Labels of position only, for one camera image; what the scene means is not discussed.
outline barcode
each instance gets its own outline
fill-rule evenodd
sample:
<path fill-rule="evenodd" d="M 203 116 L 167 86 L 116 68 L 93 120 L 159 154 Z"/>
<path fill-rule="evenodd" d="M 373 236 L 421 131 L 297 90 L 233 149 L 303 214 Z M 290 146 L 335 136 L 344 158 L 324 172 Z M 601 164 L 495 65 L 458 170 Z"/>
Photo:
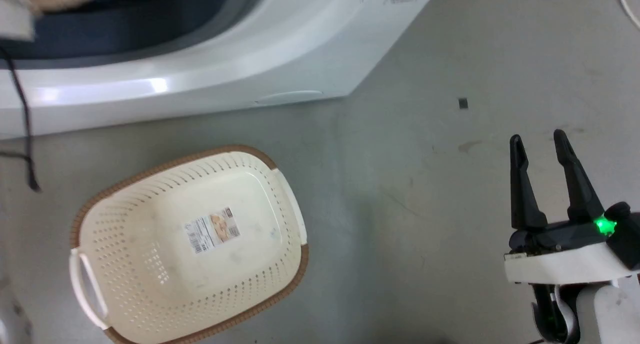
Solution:
<path fill-rule="evenodd" d="M 193 246 L 193 249 L 196 251 L 196 253 L 202 252 L 202 246 L 200 245 L 200 242 L 196 237 L 196 233 L 194 232 L 189 233 L 189 242 L 191 243 L 191 246 Z"/>
<path fill-rule="evenodd" d="M 238 227 L 229 227 L 229 234 L 233 237 L 240 236 L 240 230 L 238 230 Z"/>

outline black cable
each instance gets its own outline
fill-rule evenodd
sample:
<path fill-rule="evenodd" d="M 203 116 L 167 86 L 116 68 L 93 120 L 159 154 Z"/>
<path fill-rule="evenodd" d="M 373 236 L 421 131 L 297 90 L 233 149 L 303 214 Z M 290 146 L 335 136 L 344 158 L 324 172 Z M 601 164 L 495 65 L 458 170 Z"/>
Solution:
<path fill-rule="evenodd" d="M 14 60 L 11 59 L 11 55 L 4 49 L 0 48 L 0 54 L 2 54 L 3 59 L 6 61 L 7 66 L 9 67 L 9 72 L 11 73 L 11 78 L 13 79 L 13 85 L 15 86 L 15 90 L 18 92 L 18 96 L 20 96 L 20 101 L 23 103 L 23 118 L 24 118 L 24 131 L 26 134 L 26 138 L 24 140 L 24 154 L 19 152 L 0 152 L 0 157 L 9 157 L 13 159 L 23 159 L 27 163 L 27 183 L 31 190 L 39 192 L 41 190 L 38 185 L 38 180 L 36 180 L 35 168 L 33 165 L 33 149 L 34 149 L 34 136 L 32 135 L 32 121 L 31 121 L 31 113 L 29 110 L 29 105 L 27 104 L 27 98 L 24 95 L 25 91 L 22 89 L 22 85 L 20 84 L 20 80 L 18 79 L 18 73 L 16 72 L 16 65 L 14 64 Z"/>

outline white washing machine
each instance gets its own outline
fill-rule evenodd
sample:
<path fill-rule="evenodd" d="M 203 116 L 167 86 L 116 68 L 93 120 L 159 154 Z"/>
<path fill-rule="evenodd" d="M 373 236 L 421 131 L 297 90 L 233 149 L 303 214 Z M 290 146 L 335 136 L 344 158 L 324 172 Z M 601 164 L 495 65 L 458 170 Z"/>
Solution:
<path fill-rule="evenodd" d="M 349 95 L 427 2 L 96 0 L 0 46 L 50 134 Z M 0 138 L 23 136 L 7 70 L 0 97 Z"/>

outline white cable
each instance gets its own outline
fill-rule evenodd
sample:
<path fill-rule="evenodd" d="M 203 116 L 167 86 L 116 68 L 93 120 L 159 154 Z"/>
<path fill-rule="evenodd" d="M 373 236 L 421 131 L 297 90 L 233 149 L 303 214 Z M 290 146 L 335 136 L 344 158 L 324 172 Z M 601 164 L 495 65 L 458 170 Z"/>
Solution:
<path fill-rule="evenodd" d="M 622 8 L 626 12 L 626 15 L 631 19 L 631 21 L 633 21 L 633 24 L 635 25 L 635 27 L 637 27 L 637 29 L 640 30 L 640 20 L 638 20 L 634 12 L 631 11 L 629 4 L 627 4 L 627 0 L 620 0 L 620 4 L 622 4 Z"/>

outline laundry basket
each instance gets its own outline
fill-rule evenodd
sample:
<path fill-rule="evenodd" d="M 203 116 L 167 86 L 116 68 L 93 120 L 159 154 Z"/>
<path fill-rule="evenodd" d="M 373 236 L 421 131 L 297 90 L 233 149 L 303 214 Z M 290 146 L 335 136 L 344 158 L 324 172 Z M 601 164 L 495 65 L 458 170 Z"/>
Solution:
<path fill-rule="evenodd" d="M 213 335 L 300 283 L 309 251 L 297 204 L 274 162 L 246 146 L 153 168 L 78 213 L 69 259 L 75 295 L 114 342 Z"/>

